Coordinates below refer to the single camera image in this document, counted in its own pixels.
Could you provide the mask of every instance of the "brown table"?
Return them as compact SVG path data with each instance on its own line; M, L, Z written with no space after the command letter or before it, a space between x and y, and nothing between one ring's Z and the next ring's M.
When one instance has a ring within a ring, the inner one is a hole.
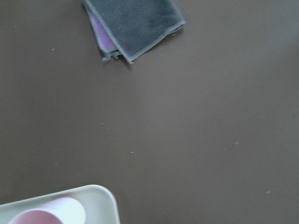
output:
M87 184L122 224L299 222L299 2L176 1L102 63L79 0L0 2L0 203Z

